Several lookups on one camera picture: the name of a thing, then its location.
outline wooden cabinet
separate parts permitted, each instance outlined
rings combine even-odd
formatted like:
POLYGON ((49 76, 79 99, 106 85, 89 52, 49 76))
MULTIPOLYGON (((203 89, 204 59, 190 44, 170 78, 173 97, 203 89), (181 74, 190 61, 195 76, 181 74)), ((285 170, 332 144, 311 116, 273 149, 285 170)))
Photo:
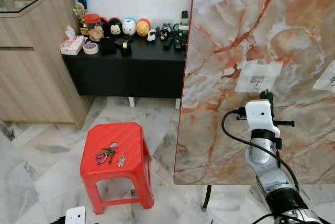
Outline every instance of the wooden cabinet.
POLYGON ((66 26, 78 30, 72 7, 73 0, 38 0, 0 13, 1 120, 82 126, 91 102, 77 93, 59 50, 66 26))

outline tape roll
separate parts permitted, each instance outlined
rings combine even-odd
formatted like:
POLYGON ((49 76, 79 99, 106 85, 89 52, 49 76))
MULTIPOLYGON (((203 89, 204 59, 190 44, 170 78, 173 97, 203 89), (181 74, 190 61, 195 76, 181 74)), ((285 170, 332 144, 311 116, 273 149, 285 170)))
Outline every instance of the tape roll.
POLYGON ((83 46, 84 52, 88 55, 95 54, 99 51, 99 47, 96 43, 89 42, 83 46))

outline red plastic stool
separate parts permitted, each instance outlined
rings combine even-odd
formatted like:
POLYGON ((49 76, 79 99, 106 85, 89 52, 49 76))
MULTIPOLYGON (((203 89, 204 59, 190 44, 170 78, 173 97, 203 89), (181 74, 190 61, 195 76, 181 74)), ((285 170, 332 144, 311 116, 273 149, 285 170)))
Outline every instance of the red plastic stool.
POLYGON ((144 139, 142 127, 137 123, 119 123, 97 125, 88 131, 85 149, 80 165, 80 175, 91 200, 94 212, 99 215, 104 207, 141 202, 143 208, 153 206, 153 195, 150 187, 151 156, 144 139), (108 148, 116 142, 118 152, 113 156, 112 163, 108 159, 101 165, 96 162, 96 154, 102 148, 108 148), (126 160, 118 167, 119 158, 124 155, 126 160), (111 178, 128 178, 132 180, 138 199, 119 199, 102 202, 96 183, 111 178))

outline black table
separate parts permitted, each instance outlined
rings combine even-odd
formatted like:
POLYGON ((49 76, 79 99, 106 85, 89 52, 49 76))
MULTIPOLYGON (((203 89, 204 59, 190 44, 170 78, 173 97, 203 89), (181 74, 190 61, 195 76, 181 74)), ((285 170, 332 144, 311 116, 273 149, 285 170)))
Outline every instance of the black table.
POLYGON ((180 98, 185 51, 176 52, 173 43, 164 50, 162 42, 134 37, 132 54, 117 53, 63 55, 80 95, 180 98))

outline glass countertop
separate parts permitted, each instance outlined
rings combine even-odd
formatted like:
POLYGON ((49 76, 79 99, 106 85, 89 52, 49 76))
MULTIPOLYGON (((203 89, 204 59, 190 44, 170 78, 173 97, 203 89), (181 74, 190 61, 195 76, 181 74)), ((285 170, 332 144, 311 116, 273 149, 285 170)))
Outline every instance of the glass countertop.
POLYGON ((1 13, 19 13, 38 0, 0 0, 1 13))

